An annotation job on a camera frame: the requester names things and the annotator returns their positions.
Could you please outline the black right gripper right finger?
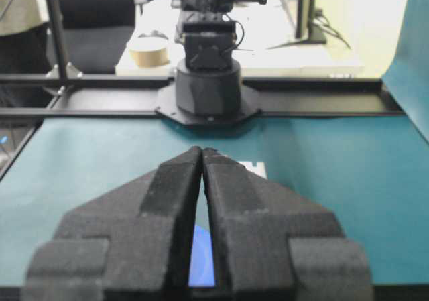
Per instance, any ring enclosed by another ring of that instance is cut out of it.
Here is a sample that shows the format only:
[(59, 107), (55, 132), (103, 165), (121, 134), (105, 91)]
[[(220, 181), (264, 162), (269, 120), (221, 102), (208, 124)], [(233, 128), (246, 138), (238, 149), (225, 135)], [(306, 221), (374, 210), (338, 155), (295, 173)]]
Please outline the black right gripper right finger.
[(215, 270), (233, 300), (373, 299), (365, 251), (331, 210), (215, 149), (202, 156)]

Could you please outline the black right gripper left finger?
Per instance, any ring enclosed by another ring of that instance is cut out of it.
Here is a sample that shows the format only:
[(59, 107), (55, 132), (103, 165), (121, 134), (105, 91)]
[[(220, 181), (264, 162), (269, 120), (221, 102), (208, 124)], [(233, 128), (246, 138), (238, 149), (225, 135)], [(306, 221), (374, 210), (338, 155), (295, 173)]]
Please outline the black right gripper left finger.
[(188, 294), (202, 151), (68, 211), (34, 253), (22, 300), (180, 300)]

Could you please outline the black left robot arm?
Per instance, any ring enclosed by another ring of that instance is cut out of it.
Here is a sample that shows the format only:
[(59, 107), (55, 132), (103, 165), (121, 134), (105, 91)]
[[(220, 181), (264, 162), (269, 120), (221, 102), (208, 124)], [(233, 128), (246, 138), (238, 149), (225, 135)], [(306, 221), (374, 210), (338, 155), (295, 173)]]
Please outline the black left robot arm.
[(184, 58), (173, 83), (158, 91), (156, 113), (193, 127), (232, 125), (260, 114), (259, 92), (243, 84), (241, 65), (233, 58), (244, 39), (237, 35), (242, 25), (225, 16), (237, 1), (267, 0), (179, 1), (175, 41)]

